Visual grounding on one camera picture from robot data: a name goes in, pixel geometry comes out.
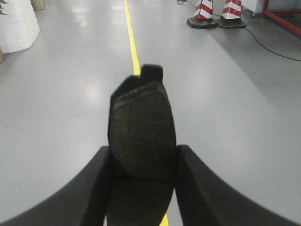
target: electrical cord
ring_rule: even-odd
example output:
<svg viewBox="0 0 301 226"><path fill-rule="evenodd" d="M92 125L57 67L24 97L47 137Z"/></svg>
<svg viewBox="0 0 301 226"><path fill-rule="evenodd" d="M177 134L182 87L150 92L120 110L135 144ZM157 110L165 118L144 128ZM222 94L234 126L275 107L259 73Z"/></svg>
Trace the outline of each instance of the electrical cord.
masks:
<svg viewBox="0 0 301 226"><path fill-rule="evenodd" d="M259 45L261 45L263 48L265 48L267 51L269 51L269 52L271 52L271 53L274 53L274 54L276 54L276 55L278 55L278 56L280 56L280 57L284 57L284 58L286 58L286 59L290 59L290 60L295 60L295 61L301 62L301 60L298 60L298 59L294 59L294 58L290 58L290 57L281 55L281 54L279 54L279 53L276 53L276 52L274 52L274 51L272 51L272 50L266 48L264 45L262 45L262 44L257 40L257 38L253 35L253 33L252 33L249 29L247 29L247 28L245 28L245 29L253 36L253 38L256 40L256 42L257 42Z"/></svg>
<svg viewBox="0 0 301 226"><path fill-rule="evenodd" d="M286 59L290 59L290 60L295 60L295 61L301 62L301 60L298 60L298 59L290 58L290 57L288 57L288 56L281 55L281 54L279 54L279 53L276 53L276 52L274 52L274 51L272 51L272 50L266 48L264 45L262 45L262 44L257 40L257 38L255 37L255 35L254 35L249 29L247 29L247 28L245 28L245 29L253 36L253 38L255 39L255 41L256 41L259 45L261 45L263 48L265 48L267 51L269 51L269 52L271 52L271 53L274 53L274 54L276 54L277 56L284 57L284 58L286 58Z"/></svg>

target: traffic cone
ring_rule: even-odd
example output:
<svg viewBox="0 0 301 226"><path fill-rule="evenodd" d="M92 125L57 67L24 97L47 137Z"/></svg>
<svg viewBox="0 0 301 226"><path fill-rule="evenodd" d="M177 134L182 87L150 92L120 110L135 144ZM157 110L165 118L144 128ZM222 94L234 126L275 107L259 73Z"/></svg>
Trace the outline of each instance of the traffic cone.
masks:
<svg viewBox="0 0 301 226"><path fill-rule="evenodd" d="M246 27L245 22L240 19L241 0L226 0L221 18L217 21L222 28Z"/></svg>
<svg viewBox="0 0 301 226"><path fill-rule="evenodd" d="M190 27L195 29L217 27L217 21L212 18L212 1L198 0L194 17L187 19Z"/></svg>

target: floor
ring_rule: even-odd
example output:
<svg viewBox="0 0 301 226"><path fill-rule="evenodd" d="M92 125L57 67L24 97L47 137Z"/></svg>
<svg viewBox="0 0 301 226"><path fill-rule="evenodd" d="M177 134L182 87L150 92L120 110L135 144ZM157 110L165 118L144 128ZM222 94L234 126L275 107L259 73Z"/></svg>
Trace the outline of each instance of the floor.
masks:
<svg viewBox="0 0 301 226"><path fill-rule="evenodd" d="M123 0L46 5L34 45L0 65L0 222L52 195L107 145L109 97L134 73ZM189 28L188 2L129 0L129 9L140 65L164 68L177 143L301 223L301 63L245 29ZM242 20L264 46L301 59L297 35L250 14ZM182 225L175 198L168 214Z"/></svg>

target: red metal frame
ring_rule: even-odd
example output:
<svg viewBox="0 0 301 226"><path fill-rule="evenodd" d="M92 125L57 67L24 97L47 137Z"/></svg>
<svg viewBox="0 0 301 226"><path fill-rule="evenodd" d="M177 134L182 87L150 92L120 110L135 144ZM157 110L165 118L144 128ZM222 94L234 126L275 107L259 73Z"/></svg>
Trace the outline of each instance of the red metal frame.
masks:
<svg viewBox="0 0 301 226"><path fill-rule="evenodd" d="M292 25L290 22L280 18L278 15L283 14L301 14L301 10L293 10L293 11L269 11L269 0L265 0L263 11L262 11L262 18L269 16L270 18L276 20L277 22L281 23L283 26L289 28L290 30L296 32L297 34L301 35L301 28Z"/></svg>

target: white foam block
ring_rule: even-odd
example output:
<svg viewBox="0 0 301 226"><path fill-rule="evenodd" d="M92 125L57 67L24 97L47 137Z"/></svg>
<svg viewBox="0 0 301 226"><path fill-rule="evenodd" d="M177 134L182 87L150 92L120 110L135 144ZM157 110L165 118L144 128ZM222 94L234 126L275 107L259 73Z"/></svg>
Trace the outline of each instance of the white foam block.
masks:
<svg viewBox="0 0 301 226"><path fill-rule="evenodd" d="M30 0L7 0L0 15L0 45L3 53L31 47L40 29Z"/></svg>

